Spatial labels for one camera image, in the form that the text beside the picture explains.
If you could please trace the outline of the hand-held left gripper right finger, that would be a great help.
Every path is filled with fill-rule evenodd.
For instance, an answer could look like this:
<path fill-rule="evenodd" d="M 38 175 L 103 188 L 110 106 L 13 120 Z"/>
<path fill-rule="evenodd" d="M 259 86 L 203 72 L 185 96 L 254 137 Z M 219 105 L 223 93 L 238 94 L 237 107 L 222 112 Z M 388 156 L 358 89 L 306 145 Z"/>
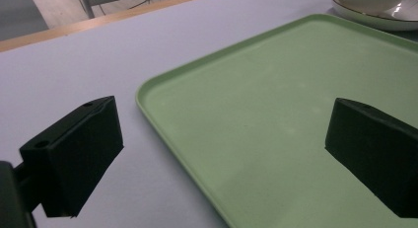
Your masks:
<path fill-rule="evenodd" d="M 418 128 L 337 98 L 325 149 L 401 218 L 418 218 Z"/>

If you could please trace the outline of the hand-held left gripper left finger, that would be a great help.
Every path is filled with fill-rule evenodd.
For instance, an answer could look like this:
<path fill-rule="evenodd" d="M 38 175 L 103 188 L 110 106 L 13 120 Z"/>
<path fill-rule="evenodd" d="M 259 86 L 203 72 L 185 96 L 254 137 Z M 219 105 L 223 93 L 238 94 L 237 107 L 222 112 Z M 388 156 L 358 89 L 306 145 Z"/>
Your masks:
<path fill-rule="evenodd" d="M 25 206 L 40 205 L 48 217 L 78 215 L 122 149 L 115 98 L 83 104 L 20 148 Z"/>

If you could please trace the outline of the green plastic tray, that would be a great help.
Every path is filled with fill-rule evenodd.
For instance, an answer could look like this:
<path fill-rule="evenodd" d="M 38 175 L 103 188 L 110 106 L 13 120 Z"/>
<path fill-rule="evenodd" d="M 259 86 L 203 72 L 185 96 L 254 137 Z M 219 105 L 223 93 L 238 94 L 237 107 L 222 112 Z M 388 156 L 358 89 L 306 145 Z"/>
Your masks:
<path fill-rule="evenodd" d="M 338 98 L 418 127 L 418 42 L 311 15 L 157 76 L 136 95 L 230 228 L 418 228 L 325 150 Z"/>

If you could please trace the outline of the white plate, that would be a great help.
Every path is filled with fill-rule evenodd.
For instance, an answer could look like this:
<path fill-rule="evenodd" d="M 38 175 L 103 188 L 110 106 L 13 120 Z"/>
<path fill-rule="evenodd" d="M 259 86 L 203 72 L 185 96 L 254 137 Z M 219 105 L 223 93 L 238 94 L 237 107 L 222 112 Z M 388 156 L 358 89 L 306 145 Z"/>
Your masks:
<path fill-rule="evenodd" d="M 398 5 L 377 13 L 362 13 L 331 0 L 343 18 L 384 31 L 418 31 L 418 0 L 402 0 Z"/>

